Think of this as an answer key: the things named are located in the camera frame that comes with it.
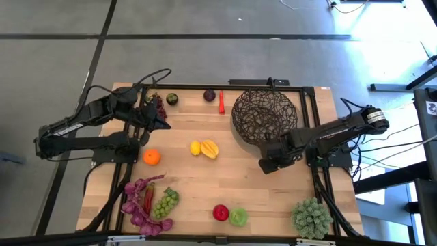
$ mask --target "black wire basket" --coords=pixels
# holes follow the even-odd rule
[[[296,108],[276,90],[247,90],[232,107],[232,123],[248,144],[260,145],[297,127]]]

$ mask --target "wooden table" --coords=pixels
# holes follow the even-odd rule
[[[117,87],[131,83],[115,83]],[[244,143],[231,123],[232,106],[242,91],[224,91],[225,115],[219,115],[219,99],[203,100],[203,90],[158,90],[165,98],[175,92],[179,103],[165,103],[167,121],[171,130],[154,131],[149,143],[141,150],[156,148],[162,159],[158,166],[148,166],[141,158],[133,167],[132,181],[159,174],[165,178],[156,181],[155,199],[170,186],[180,194],[180,203],[169,215],[175,223],[166,234],[228,235],[228,236],[280,236],[295,237],[291,224],[291,209],[297,202],[314,196],[313,181],[306,160],[268,175],[258,166],[259,150]],[[283,92],[298,112],[298,127],[303,127],[299,93]],[[316,87],[316,99],[321,124],[337,119],[330,88]],[[313,123],[311,103],[307,98],[310,125]],[[122,131],[123,122],[113,120],[102,127],[102,135]],[[217,159],[204,155],[193,156],[190,142],[211,139],[219,147]],[[77,229],[84,228],[97,215],[109,196],[114,163],[102,164],[89,177],[87,191]],[[363,233],[351,178],[342,169],[331,168],[330,176],[335,202],[355,230]],[[248,223],[237,228],[229,222],[215,221],[212,209],[217,204],[228,208],[243,207],[249,214]],[[114,205],[110,229],[115,228],[119,204]],[[138,227],[130,224],[130,215],[124,217],[122,232],[135,233]]]

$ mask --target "yellow mango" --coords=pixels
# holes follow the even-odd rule
[[[211,159],[215,159],[219,154],[219,147],[212,140],[205,140],[201,143],[200,149],[202,153]]]
[[[190,151],[192,155],[200,154],[200,143],[199,141],[192,141],[190,145]]]

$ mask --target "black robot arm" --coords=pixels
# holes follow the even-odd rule
[[[83,105],[73,116],[42,126],[34,140],[36,155],[49,159],[66,151],[90,149],[94,151],[93,161],[97,162],[124,163],[136,160],[139,145],[144,146],[148,142],[149,133],[156,129],[170,129],[158,115],[156,100],[142,109],[134,108],[137,92],[132,87],[119,88],[108,96]],[[116,132],[107,137],[64,137],[85,126],[99,126],[112,119],[143,128],[140,141],[129,138],[125,132]]]
[[[323,158],[359,135],[383,134],[388,127],[389,121],[381,109],[367,106],[318,127],[292,129],[277,139],[271,139],[259,147],[262,156],[259,165],[265,174],[269,174],[301,160],[308,148],[314,149],[317,156]]]

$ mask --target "gray floor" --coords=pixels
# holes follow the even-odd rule
[[[0,33],[100,33],[110,2],[1,1]],[[350,34],[354,41],[107,40],[93,84],[111,87],[113,82],[136,81],[166,67],[173,74],[163,83],[226,84],[229,79],[272,76],[297,86],[331,87],[337,113],[345,115],[340,97],[383,109],[408,103],[412,94],[369,92],[368,87],[371,83],[408,83],[432,67],[421,42],[427,41],[434,52],[429,40],[437,32],[421,1],[406,1],[407,8],[398,3],[372,3],[351,14],[331,12],[325,0],[287,2],[311,9],[290,10],[269,0],[118,1],[109,33]],[[356,6],[349,3],[339,8]],[[0,165],[0,221],[5,225],[1,238],[33,233],[55,164],[35,157],[32,140],[38,127],[74,111],[96,43],[0,40],[0,150],[27,159],[24,165]],[[90,98],[101,95],[96,91]],[[416,124],[414,115],[414,110],[390,112],[390,131]],[[91,128],[79,135],[97,135],[98,131]],[[392,141],[417,137],[420,134],[413,130]],[[386,163],[402,166],[411,162],[403,156]],[[47,233],[74,231],[88,169],[87,161],[68,164]],[[377,221],[363,221],[367,235],[394,240],[382,229],[375,231]]]

